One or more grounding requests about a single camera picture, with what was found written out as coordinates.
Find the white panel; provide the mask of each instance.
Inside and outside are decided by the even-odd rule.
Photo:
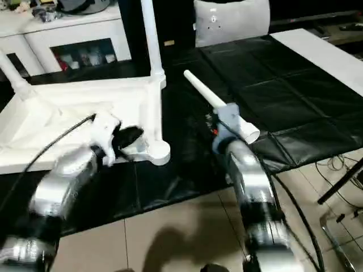
[[[61,71],[51,47],[110,38],[118,61],[131,59],[121,19],[39,31],[25,35],[48,73]]]
[[[28,10],[21,14],[10,10],[3,10],[0,14],[0,37],[7,37],[18,34],[43,31],[61,27],[77,26],[121,18],[120,9],[117,3],[107,9],[94,14],[65,15],[62,19],[43,23],[39,18],[34,18],[32,11]]]
[[[29,75],[45,73],[38,59],[22,35],[0,38],[0,49],[5,54],[15,53],[20,59]]]
[[[304,29],[271,36],[363,96],[363,62]]]

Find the white pillow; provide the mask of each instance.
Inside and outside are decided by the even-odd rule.
[[[196,47],[262,36],[268,33],[268,0],[244,0],[217,4],[194,1]]]

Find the metal stand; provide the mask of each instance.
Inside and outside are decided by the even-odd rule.
[[[338,192],[361,168],[363,167],[363,158],[358,161],[332,188],[329,189],[322,197],[319,198],[318,204],[322,205]]]

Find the white cabinet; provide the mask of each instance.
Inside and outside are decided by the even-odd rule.
[[[30,10],[0,11],[0,49],[12,54],[15,66],[28,75],[131,59],[117,4],[96,14],[64,16],[49,23],[34,18]]]
[[[0,37],[0,49],[9,56],[22,76],[45,73],[23,35]]]
[[[121,19],[25,34],[47,73],[131,59]]]

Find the glass cabinet door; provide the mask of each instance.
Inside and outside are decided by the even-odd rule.
[[[62,71],[117,61],[111,39],[60,45],[50,49]]]

